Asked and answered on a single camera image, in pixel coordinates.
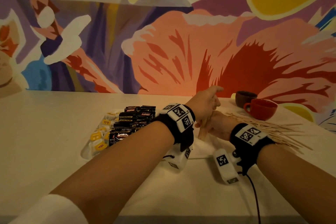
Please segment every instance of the colorful wall mural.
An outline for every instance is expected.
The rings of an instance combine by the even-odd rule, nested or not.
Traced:
[[[0,98],[220,85],[336,132],[336,0],[0,2]]]

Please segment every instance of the tabletop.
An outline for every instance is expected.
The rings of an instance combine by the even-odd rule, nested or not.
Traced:
[[[7,223],[85,164],[87,135],[109,110],[130,105],[185,103],[189,97],[23,91],[0,99],[0,224]],[[238,108],[220,99],[221,110]],[[270,121],[302,123],[314,150],[303,159],[336,176],[336,136],[279,107]],[[112,163],[106,165],[108,170]],[[256,166],[249,171],[263,223],[305,223]],[[212,158],[191,159],[175,171],[161,162],[131,197],[116,223],[254,223],[248,179],[225,185]]]

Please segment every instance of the mug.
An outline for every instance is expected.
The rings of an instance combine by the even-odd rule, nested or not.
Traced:
[[[252,99],[257,98],[257,94],[245,91],[245,90],[240,90],[237,91],[236,93],[236,105],[240,108],[244,108],[245,103],[251,103]]]
[[[251,103],[244,105],[244,110],[257,120],[270,119],[277,110],[278,105],[265,99],[252,99]]]

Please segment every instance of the forearm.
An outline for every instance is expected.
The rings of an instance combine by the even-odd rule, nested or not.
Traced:
[[[336,220],[336,178],[277,145],[259,152],[257,165],[310,224]]]
[[[166,125],[153,122],[99,154],[51,193],[73,201],[89,223],[113,223],[173,144]]]

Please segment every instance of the red mug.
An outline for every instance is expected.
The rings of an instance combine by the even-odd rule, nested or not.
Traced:
[[[244,105],[244,110],[257,120],[270,119],[277,110],[278,105],[265,99],[252,99],[251,103]]]

